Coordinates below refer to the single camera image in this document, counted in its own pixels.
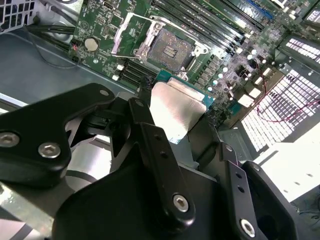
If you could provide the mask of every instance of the black mounting arm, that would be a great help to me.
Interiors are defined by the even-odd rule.
[[[72,150],[99,134],[111,138],[112,173],[62,204],[54,240],[315,239],[261,168],[239,165],[206,116],[188,136],[199,170],[215,179],[179,166],[149,104],[92,83],[0,116],[0,180],[46,191],[63,180]]]

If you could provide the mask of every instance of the red wire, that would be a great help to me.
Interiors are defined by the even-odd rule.
[[[265,81],[265,78],[264,78],[264,75],[262,74],[262,71],[261,69],[258,67],[259,71],[260,71],[260,74],[261,74],[261,77],[262,77],[262,80],[263,80],[263,87],[264,87],[264,96],[262,98],[262,100],[265,98],[265,96],[267,95],[267,86],[266,86],[266,81]],[[261,101],[258,103],[258,105],[256,106],[256,112],[257,112],[257,115],[259,118],[261,118],[262,120],[265,120],[267,122],[270,122],[270,123],[281,123],[281,122],[286,122],[286,121],[289,121],[290,119],[292,119],[295,115],[297,115],[298,113],[300,113],[304,108],[306,107],[309,107],[309,106],[312,106],[313,104],[315,103],[319,103],[320,104],[320,98],[316,98],[310,102],[308,102],[306,105],[304,105],[303,107],[299,108],[297,111],[295,111],[293,114],[291,114],[290,116],[284,118],[284,119],[281,119],[281,120],[269,120],[269,119],[265,119],[263,118],[260,114],[260,103]]]

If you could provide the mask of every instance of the green circuit board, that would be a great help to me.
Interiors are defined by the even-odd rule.
[[[223,112],[235,105],[228,86],[247,83],[239,69],[257,73],[252,49],[257,64],[270,65],[289,34],[313,39],[299,19],[316,1],[288,1],[286,10],[283,0],[85,0],[69,55],[134,91],[142,76],[166,70]]]

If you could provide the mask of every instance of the metal screw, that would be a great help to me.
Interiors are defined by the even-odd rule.
[[[109,96],[109,93],[106,90],[100,90],[100,93],[105,96]]]
[[[0,133],[0,147],[11,148],[17,145],[19,141],[20,141],[19,136],[13,132]]]
[[[154,27],[155,27],[155,29],[157,29],[157,30],[160,30],[160,29],[161,29],[161,25],[160,25],[159,23],[156,23]]]
[[[253,164],[253,168],[258,172],[260,171],[260,167],[258,165],[256,165],[256,164]]]
[[[145,50],[143,50],[142,53],[141,53],[141,56],[142,57],[146,57],[147,56],[147,52]]]
[[[173,196],[173,204],[180,212],[183,212],[183,213],[185,213],[189,209],[189,204],[187,199],[180,194]]]
[[[54,142],[46,142],[39,146],[38,153],[44,158],[55,159],[60,155],[61,149]]]
[[[256,231],[252,224],[246,220],[246,219],[241,219],[240,220],[240,225],[243,229],[243,231],[251,238],[254,238],[256,236]]]
[[[230,152],[232,152],[232,147],[229,145],[225,145],[225,148],[228,149]]]

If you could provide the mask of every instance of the ventilation grille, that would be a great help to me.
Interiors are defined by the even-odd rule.
[[[258,152],[264,146],[271,147],[282,142],[307,117],[320,109],[320,104],[305,107],[288,121],[276,122],[290,117],[297,110],[318,99],[320,88],[291,70],[273,90],[264,97],[241,122],[253,146]]]
[[[314,10],[306,19],[314,23],[320,23],[320,10]]]
[[[38,1],[0,0],[0,34],[33,23]]]
[[[290,41],[286,43],[286,46],[314,60],[318,64],[320,63],[320,49],[312,47],[294,38],[291,38]]]

